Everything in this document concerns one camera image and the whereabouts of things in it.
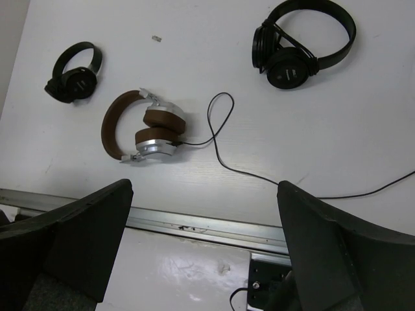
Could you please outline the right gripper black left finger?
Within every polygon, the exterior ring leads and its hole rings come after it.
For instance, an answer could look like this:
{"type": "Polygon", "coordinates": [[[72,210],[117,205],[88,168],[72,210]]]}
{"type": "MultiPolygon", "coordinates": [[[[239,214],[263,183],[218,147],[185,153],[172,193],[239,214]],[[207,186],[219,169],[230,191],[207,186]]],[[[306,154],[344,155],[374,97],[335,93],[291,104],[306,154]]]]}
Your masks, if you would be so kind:
{"type": "Polygon", "coordinates": [[[1,214],[1,309],[95,310],[104,299],[133,198],[121,179],[17,222],[1,214]]]}

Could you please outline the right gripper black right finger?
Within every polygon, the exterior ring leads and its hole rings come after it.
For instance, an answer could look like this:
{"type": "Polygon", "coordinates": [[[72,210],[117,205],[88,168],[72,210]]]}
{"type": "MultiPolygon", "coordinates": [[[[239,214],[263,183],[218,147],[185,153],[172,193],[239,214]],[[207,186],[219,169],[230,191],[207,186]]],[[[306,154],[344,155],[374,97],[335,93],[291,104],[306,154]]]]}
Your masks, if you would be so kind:
{"type": "Polygon", "coordinates": [[[414,309],[414,236],[288,181],[279,183],[277,201],[302,310],[414,309]]]}

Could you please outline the brown silver headphones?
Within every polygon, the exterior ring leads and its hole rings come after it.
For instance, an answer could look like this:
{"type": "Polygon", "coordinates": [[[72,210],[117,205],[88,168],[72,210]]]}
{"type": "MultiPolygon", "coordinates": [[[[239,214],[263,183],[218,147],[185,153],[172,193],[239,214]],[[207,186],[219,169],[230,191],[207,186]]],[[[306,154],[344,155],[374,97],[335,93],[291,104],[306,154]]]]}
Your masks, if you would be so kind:
{"type": "Polygon", "coordinates": [[[106,153],[122,163],[140,162],[150,156],[172,156],[185,133],[184,111],[146,89],[119,95],[108,108],[101,126],[101,142],[106,153]],[[135,154],[123,152],[116,139],[116,128],[122,114],[134,103],[151,101],[143,116],[145,129],[135,134],[135,154]]]}

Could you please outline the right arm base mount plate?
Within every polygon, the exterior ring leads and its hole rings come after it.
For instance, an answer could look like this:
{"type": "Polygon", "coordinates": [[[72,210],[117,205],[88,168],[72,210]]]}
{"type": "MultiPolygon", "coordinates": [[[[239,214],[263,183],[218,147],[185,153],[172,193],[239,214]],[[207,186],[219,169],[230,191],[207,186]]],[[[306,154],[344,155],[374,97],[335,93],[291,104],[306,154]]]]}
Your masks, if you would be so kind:
{"type": "Polygon", "coordinates": [[[251,253],[248,270],[247,310],[264,310],[270,296],[291,271],[289,256],[251,253]]]}

